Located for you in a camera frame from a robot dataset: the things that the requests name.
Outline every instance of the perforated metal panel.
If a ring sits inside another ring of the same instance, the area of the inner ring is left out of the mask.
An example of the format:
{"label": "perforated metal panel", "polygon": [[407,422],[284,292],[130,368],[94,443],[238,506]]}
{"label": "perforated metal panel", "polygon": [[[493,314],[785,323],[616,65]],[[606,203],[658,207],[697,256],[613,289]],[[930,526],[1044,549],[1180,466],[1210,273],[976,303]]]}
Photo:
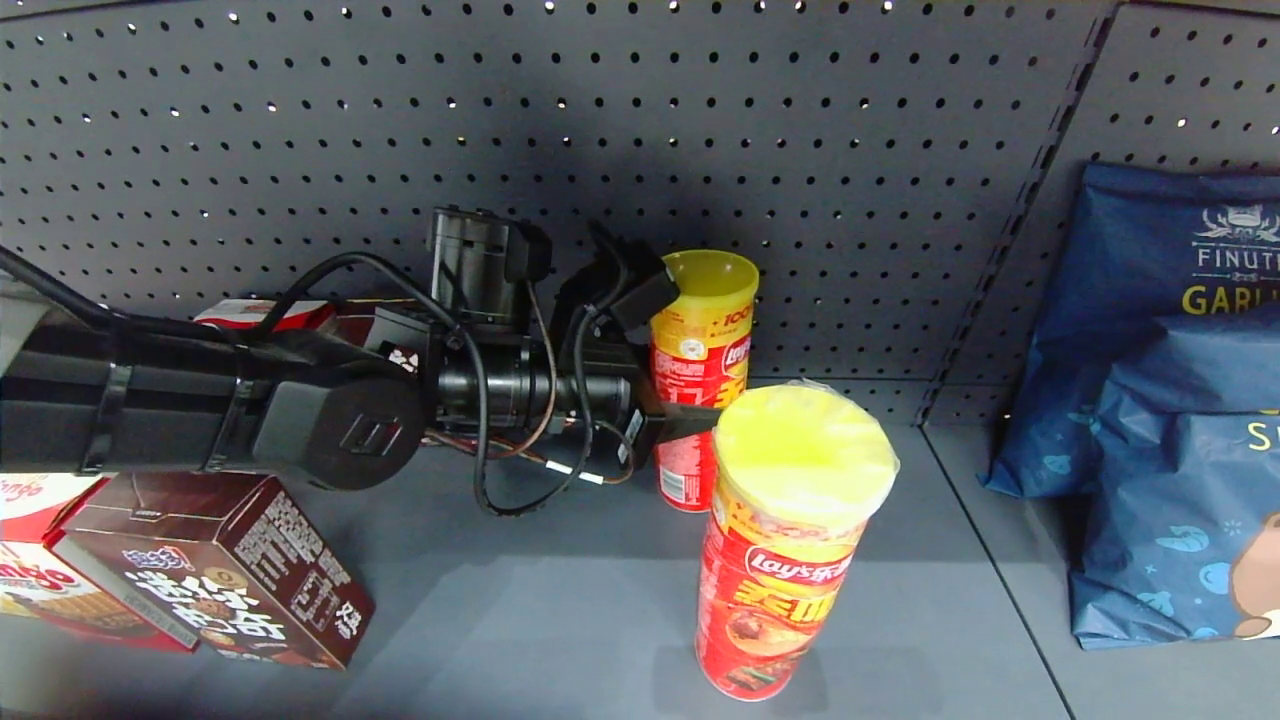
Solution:
{"label": "perforated metal panel", "polygon": [[3,23],[4,242],[104,302],[187,315],[344,250],[424,277],[447,202],[541,223],[550,286],[593,215],[755,260],[762,375],[928,380],[1106,6],[548,5]]}
{"label": "perforated metal panel", "polygon": [[1280,172],[1277,68],[1280,17],[1123,6],[946,380],[1007,386],[1016,379],[1085,161]]}

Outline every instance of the lay's logo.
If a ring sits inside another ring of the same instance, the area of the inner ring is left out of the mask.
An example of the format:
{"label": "lay's logo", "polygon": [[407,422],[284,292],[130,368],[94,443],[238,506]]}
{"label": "lay's logo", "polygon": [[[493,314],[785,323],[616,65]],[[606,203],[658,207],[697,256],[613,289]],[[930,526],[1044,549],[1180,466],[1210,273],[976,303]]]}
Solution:
{"label": "lay's logo", "polygon": [[746,551],[746,569],[756,578],[763,575],[808,587],[835,583],[845,575],[852,560],[854,553],[851,552],[835,562],[801,562],[760,546],[754,546]]}
{"label": "lay's logo", "polygon": [[746,360],[746,354],[751,350],[751,336],[744,337],[724,348],[724,359],[721,372],[732,375],[731,369]]}

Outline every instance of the white label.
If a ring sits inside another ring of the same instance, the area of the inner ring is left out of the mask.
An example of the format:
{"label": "white label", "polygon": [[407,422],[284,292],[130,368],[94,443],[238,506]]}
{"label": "white label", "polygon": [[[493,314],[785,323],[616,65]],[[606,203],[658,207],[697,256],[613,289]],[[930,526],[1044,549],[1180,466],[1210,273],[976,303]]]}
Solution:
{"label": "white label", "polygon": [[[640,434],[640,428],[644,425],[644,415],[639,410],[631,414],[631,421],[627,423],[627,430],[622,433],[626,436],[627,442],[635,442],[636,436]],[[618,445],[618,462],[626,464],[627,461],[627,447],[625,445]]]}
{"label": "white label", "polygon": [[685,477],[680,473],[672,473],[666,468],[659,468],[659,478],[662,479],[662,492],[675,500],[676,502],[685,502]]}

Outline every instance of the gray shelf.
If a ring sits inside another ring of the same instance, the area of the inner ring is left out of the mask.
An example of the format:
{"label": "gray shelf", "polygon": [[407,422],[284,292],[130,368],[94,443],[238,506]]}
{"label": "gray shelf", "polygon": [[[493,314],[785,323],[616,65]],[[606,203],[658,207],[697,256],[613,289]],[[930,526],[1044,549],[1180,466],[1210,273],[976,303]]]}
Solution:
{"label": "gray shelf", "polygon": [[771,702],[728,700],[698,669],[705,516],[667,507],[652,471],[502,521],[472,505],[465,459],[429,450],[367,492],[296,492],[379,603],[349,671],[79,644],[3,618],[0,703],[163,717],[1065,717],[924,437],[890,437],[897,487]]}
{"label": "gray shelf", "polygon": [[991,465],[991,428],[929,427],[925,434],[1075,717],[1276,716],[1280,643],[1080,650],[1069,624],[1068,544],[1075,533],[1064,506],[979,484]]}

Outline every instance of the chocolate box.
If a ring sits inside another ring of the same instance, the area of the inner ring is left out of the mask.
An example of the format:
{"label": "chocolate box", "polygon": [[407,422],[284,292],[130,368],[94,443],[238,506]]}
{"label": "chocolate box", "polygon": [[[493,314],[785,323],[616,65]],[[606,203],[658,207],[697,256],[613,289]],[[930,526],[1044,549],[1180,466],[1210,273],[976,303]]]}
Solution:
{"label": "chocolate box", "polygon": [[346,667],[374,614],[274,477],[122,473],[64,529],[227,657]]}
{"label": "chocolate box", "polygon": [[49,548],[61,523],[105,480],[69,474],[0,474],[0,612],[37,618],[82,638],[173,652],[196,634],[100,564],[67,562]]}

